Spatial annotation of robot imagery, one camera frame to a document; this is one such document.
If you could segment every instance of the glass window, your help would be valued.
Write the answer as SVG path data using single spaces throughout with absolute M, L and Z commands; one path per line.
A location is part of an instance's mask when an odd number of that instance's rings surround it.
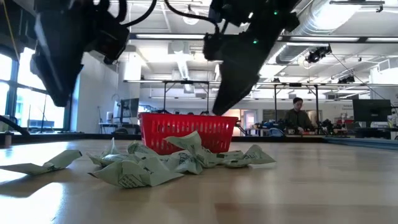
M 34 52 L 34 50 L 26 47 L 24 53 L 21 54 L 21 58 L 19 59 L 18 83 L 45 90 L 41 79 L 30 72 L 30 59 Z
M 6 114 L 8 89 L 9 89 L 8 84 L 0 82 L 0 115 Z
M 10 80 L 11 78 L 12 59 L 0 54 L 0 79 Z
M 16 113 L 18 125 L 22 127 L 41 128 L 44 112 L 43 127 L 63 128 L 64 108 L 56 107 L 46 94 L 32 90 L 18 88 Z

